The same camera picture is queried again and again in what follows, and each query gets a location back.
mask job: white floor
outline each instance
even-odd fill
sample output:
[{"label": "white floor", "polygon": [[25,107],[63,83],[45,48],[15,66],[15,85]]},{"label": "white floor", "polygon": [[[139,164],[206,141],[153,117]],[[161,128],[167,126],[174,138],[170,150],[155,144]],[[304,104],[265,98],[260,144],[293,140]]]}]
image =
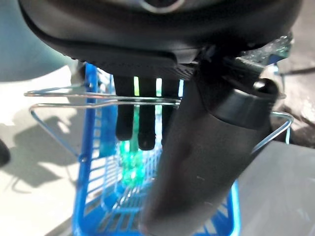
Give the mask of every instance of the white floor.
[{"label": "white floor", "polygon": [[[0,138],[11,153],[0,169],[0,235],[42,236],[72,214],[76,158],[57,144],[30,116],[38,102],[67,102],[55,98],[26,98],[28,90],[70,85],[67,66],[32,80],[0,83]],[[40,116],[80,150],[83,111],[45,109]]]}]

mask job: floor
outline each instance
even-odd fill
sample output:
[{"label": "floor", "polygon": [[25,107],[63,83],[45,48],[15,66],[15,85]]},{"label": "floor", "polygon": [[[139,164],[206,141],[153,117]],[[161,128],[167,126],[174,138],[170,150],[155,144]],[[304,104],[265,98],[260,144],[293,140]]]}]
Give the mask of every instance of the floor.
[{"label": "floor", "polygon": [[[304,118],[296,123],[296,134],[306,137],[309,146],[313,143],[309,137],[315,134],[310,125],[315,122],[315,34],[306,29],[313,27],[313,9],[315,1],[306,0],[294,27],[292,57],[281,64],[287,74],[286,104]],[[28,112],[34,103],[68,100],[25,98],[23,93],[77,82],[72,76],[77,63],[45,46],[27,29],[17,1],[0,0],[0,35],[0,139],[11,153],[10,163],[0,169],[0,235],[68,236],[78,164]],[[80,150],[82,111],[38,113]],[[315,235],[315,153],[282,145],[271,145],[240,178],[243,236]]]}]

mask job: chrome wire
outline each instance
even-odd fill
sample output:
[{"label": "chrome wire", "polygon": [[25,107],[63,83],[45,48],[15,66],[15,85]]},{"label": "chrome wire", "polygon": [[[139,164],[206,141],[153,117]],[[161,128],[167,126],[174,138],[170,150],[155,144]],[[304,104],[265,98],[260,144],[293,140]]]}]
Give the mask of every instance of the chrome wire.
[{"label": "chrome wire", "polygon": [[[61,139],[43,120],[39,118],[39,116],[35,113],[35,109],[39,108],[74,108],[74,109],[96,109],[107,106],[114,105],[166,105],[166,106],[179,106],[181,100],[179,98],[162,98],[162,97],[126,97],[126,96],[115,96],[111,94],[104,93],[92,93],[92,92],[82,92],[77,93],[73,91],[69,91],[67,93],[64,92],[51,92],[54,90],[60,89],[74,89],[74,88],[83,88],[85,85],[73,85],[64,88],[48,88],[42,90],[34,90],[26,92],[24,95],[29,97],[77,97],[77,98],[95,98],[95,99],[103,99],[105,101],[101,103],[39,103],[32,105],[30,107],[30,113],[33,118],[39,123],[39,125],[59,144],[61,144],[67,151],[73,154],[76,157],[80,155],[63,139]],[[257,144],[252,153],[255,153],[266,144],[271,142],[281,133],[286,131],[292,125],[294,118],[292,115],[288,113],[282,112],[272,112],[272,117],[284,118],[287,121],[275,130],[273,133],[264,138],[259,144]]]}]

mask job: blue basket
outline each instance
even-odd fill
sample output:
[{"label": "blue basket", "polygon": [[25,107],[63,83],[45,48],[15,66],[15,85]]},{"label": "blue basket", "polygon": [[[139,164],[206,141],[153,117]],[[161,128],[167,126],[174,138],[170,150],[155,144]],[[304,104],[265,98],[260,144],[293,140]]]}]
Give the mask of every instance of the blue basket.
[{"label": "blue basket", "polygon": [[[88,64],[86,82],[89,92],[97,92],[97,69]],[[154,150],[144,152],[145,180],[134,188],[122,185],[120,157],[99,156],[102,109],[87,109],[85,114],[80,171],[73,215],[75,236],[140,236],[138,221],[146,190],[155,175],[161,153],[161,134],[157,128],[157,144]],[[237,236],[240,232],[240,212],[237,183],[234,183],[218,212],[199,229],[196,236]]]}]

